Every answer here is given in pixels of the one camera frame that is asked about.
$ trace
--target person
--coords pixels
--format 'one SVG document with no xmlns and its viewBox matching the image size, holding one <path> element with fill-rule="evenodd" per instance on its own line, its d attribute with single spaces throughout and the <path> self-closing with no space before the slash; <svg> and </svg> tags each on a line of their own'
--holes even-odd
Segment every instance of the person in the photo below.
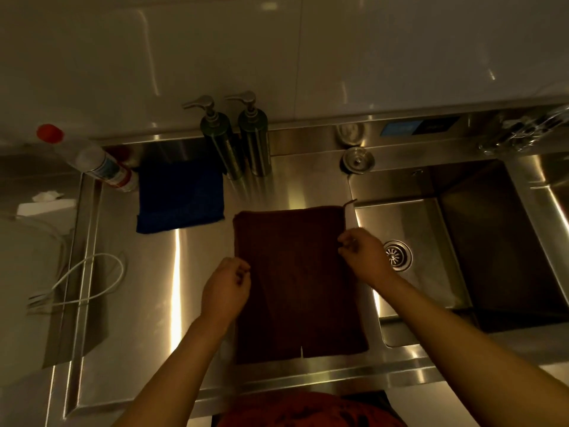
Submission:
<svg viewBox="0 0 569 427">
<path fill-rule="evenodd" d="M 423 295 L 391 268 L 383 244 L 365 229 L 349 229 L 338 241 L 343 244 L 339 254 L 357 278 L 374 288 L 406 322 L 480 425 L 569 425 L 569 388 L 562 382 Z M 245 306 L 250 286 L 249 264 L 239 258 L 221 261 L 204 287 L 202 313 L 116 427 L 186 426 L 208 365 Z M 219 425 L 405 424 L 370 405 L 303 393 L 273 405 L 237 408 Z"/>
</svg>

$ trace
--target brown towel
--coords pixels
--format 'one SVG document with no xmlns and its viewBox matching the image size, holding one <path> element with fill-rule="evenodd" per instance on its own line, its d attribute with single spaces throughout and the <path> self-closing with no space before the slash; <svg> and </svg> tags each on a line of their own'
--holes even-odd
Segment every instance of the brown towel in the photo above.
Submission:
<svg viewBox="0 0 569 427">
<path fill-rule="evenodd" d="M 338 255 L 343 207 L 241 212 L 235 255 L 251 265 L 237 363 L 365 352 L 355 277 Z"/>
</svg>

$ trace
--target soap dispenser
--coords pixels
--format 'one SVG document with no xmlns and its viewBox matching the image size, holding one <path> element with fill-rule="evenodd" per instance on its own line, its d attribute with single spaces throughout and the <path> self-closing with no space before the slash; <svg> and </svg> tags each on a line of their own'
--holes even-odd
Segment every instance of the soap dispenser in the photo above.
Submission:
<svg viewBox="0 0 569 427">
<path fill-rule="evenodd" d="M 210 138 L 223 162 L 227 176 L 231 180 L 241 178 L 245 172 L 245 158 L 239 138 L 233 134 L 227 115 L 217 112 L 213 97 L 203 95 L 192 102 L 182 104 L 182 108 L 201 107 L 205 117 L 200 122 L 200 129 L 206 138 Z"/>
<path fill-rule="evenodd" d="M 245 149 L 251 166 L 251 172 L 257 176 L 266 176 L 271 173 L 271 153 L 268 146 L 268 119 L 267 115 L 255 107 L 255 93 L 229 95 L 227 100 L 239 100 L 246 105 L 246 109 L 239 114 L 238 124 L 241 130 L 241 140 L 245 142 Z"/>
</svg>

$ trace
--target blue label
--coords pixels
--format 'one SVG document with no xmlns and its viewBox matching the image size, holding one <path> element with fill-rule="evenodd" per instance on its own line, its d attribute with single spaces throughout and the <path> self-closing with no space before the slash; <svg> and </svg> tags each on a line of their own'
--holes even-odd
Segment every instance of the blue label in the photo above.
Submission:
<svg viewBox="0 0 569 427">
<path fill-rule="evenodd" d="M 396 121 L 394 123 L 389 123 L 381 131 L 381 136 L 413 135 L 415 129 L 418 128 L 422 122 L 423 120 L 414 120 L 414 121 Z"/>
</svg>

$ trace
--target left hand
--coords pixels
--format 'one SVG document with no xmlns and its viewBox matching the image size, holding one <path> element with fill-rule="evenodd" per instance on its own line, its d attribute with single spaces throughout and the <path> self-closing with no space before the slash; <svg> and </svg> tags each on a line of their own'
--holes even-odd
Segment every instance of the left hand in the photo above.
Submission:
<svg viewBox="0 0 569 427">
<path fill-rule="evenodd" d="M 250 269 L 243 259 L 224 258 L 205 284 L 200 317 L 223 334 L 249 298 Z"/>
</svg>

